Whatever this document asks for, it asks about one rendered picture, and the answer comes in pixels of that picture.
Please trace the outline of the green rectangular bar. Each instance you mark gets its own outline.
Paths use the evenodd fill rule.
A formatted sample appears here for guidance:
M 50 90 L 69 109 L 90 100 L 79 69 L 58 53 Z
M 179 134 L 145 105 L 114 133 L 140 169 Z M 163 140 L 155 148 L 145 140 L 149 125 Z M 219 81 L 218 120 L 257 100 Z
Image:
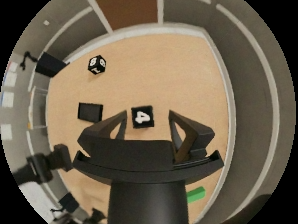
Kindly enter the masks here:
M 203 187 L 187 193 L 188 205 L 200 201 L 205 198 L 206 191 Z

